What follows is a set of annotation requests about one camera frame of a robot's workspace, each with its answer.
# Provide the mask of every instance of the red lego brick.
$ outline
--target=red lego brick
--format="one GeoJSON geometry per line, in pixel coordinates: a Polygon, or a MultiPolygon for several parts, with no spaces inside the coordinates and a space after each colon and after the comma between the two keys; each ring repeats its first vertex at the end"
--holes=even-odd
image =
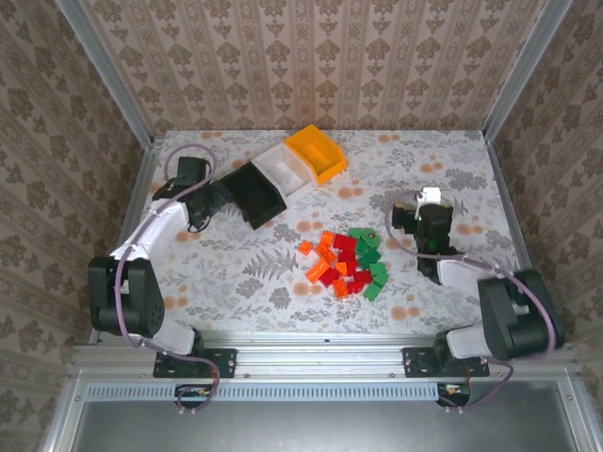
{"type": "Polygon", "coordinates": [[[346,264],[348,266],[348,276],[351,276],[358,267],[358,261],[348,261],[346,264]]]}
{"type": "Polygon", "coordinates": [[[329,287],[331,284],[333,284],[333,281],[338,280],[340,276],[341,273],[330,266],[322,275],[320,275],[318,279],[324,284],[325,287],[329,287]]]}
{"type": "Polygon", "coordinates": [[[352,276],[354,277],[355,281],[361,281],[363,283],[373,282],[373,275],[368,270],[354,271],[354,274],[352,276]]]}
{"type": "Polygon", "coordinates": [[[337,248],[338,250],[343,250],[346,246],[348,238],[342,234],[335,234],[335,238],[333,239],[333,248],[337,248]]]}
{"type": "Polygon", "coordinates": [[[356,244],[358,240],[354,237],[345,237],[341,250],[356,252],[356,244]]]}
{"type": "Polygon", "coordinates": [[[337,262],[351,262],[356,260],[354,251],[342,250],[337,254],[337,262]]]}
{"type": "Polygon", "coordinates": [[[358,294],[360,291],[362,291],[364,286],[365,283],[362,281],[350,281],[348,282],[348,292],[351,294],[358,294]]]}

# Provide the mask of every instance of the aluminum frame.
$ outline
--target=aluminum frame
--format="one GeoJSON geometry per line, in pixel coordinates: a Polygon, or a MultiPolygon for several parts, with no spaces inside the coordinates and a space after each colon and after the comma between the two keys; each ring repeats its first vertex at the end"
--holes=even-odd
{"type": "MultiPolygon", "coordinates": [[[[259,382],[273,385],[308,382],[403,385],[410,381],[464,380],[406,379],[401,350],[432,344],[434,337],[429,335],[207,331],[204,339],[208,347],[238,350],[235,377],[229,384],[240,387],[259,382]]],[[[71,450],[85,406],[85,395],[93,383],[211,382],[210,379],[154,379],[154,364],[153,351],[132,349],[114,336],[104,335],[96,346],[77,347],[44,451],[71,450]]],[[[578,450],[601,450],[600,431],[570,347],[557,350],[547,360],[517,360],[513,366],[513,380],[556,381],[578,450]]],[[[491,376],[476,380],[499,381],[506,372],[505,367],[491,365],[491,376]]]]}
{"type": "Polygon", "coordinates": [[[132,92],[123,80],[118,69],[119,65],[115,63],[107,51],[98,30],[94,27],[92,19],[86,12],[86,8],[82,2],[74,0],[57,0],[57,4],[78,40],[82,43],[86,54],[94,63],[96,71],[103,79],[111,93],[111,97],[120,108],[140,146],[143,150],[148,151],[151,149],[153,142],[153,126],[147,122],[142,113],[136,100],[136,93],[132,92]]]}
{"type": "Polygon", "coordinates": [[[490,164],[492,165],[492,171],[494,172],[494,178],[497,182],[498,193],[500,193],[500,200],[502,201],[502,208],[505,211],[505,217],[509,223],[509,231],[511,232],[511,239],[515,246],[515,253],[517,254],[517,263],[519,268],[531,268],[530,253],[526,246],[523,234],[521,234],[521,227],[519,226],[519,220],[515,214],[513,208],[513,202],[511,201],[511,193],[509,188],[505,184],[505,177],[502,173],[502,168],[498,162],[497,152],[494,143],[491,140],[486,139],[486,149],[488,156],[490,157],[490,164]]]}
{"type": "Polygon", "coordinates": [[[505,84],[483,124],[482,129],[486,141],[494,141],[497,137],[502,124],[504,124],[517,99],[519,99],[521,91],[530,80],[534,69],[536,69],[540,58],[553,39],[572,2],[573,0],[554,0],[546,2],[543,6],[536,25],[531,30],[513,69],[505,80],[505,84]]]}

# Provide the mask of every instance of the yellow storage bin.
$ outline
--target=yellow storage bin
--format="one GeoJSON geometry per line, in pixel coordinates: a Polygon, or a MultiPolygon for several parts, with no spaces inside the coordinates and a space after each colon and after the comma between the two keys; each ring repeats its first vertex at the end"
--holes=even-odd
{"type": "Polygon", "coordinates": [[[285,144],[308,164],[320,186],[348,167],[341,148],[313,124],[287,138],[285,144]]]}

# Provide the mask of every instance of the gray panel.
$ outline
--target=gray panel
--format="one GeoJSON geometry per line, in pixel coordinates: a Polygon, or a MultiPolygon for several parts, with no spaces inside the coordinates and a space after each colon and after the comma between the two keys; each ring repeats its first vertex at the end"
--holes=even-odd
{"type": "Polygon", "coordinates": [[[166,402],[88,403],[73,450],[568,452],[563,413],[554,382],[509,384],[463,414],[433,402],[216,402],[195,415],[166,402]]]}

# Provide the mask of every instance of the orange lego brick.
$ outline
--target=orange lego brick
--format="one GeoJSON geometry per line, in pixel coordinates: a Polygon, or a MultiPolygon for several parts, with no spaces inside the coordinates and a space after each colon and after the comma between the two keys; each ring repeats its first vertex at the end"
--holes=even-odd
{"type": "Polygon", "coordinates": [[[324,243],[327,247],[330,247],[333,244],[333,239],[335,238],[335,234],[330,231],[325,231],[322,233],[322,237],[320,238],[320,243],[324,243]]]}
{"type": "Polygon", "coordinates": [[[341,279],[333,281],[333,288],[335,289],[335,294],[339,299],[347,297],[350,294],[348,287],[346,286],[346,282],[341,279]]]}
{"type": "Polygon", "coordinates": [[[307,240],[304,240],[300,247],[298,248],[298,251],[303,254],[304,256],[307,256],[308,254],[310,254],[310,251],[312,250],[312,244],[310,242],[308,242],[307,240]]]}
{"type": "Polygon", "coordinates": [[[345,263],[345,262],[337,262],[335,264],[335,268],[343,276],[348,276],[348,264],[347,263],[345,263]]]}
{"type": "Polygon", "coordinates": [[[324,273],[329,267],[330,266],[327,261],[320,259],[315,266],[308,270],[308,272],[305,274],[305,277],[310,283],[314,284],[316,281],[318,281],[318,278],[322,276],[322,273],[324,273]]]}
{"type": "Polygon", "coordinates": [[[321,258],[323,258],[329,264],[332,261],[337,259],[337,256],[335,256],[334,252],[331,251],[331,249],[329,248],[329,246],[326,243],[320,242],[317,245],[317,253],[321,258]]]}

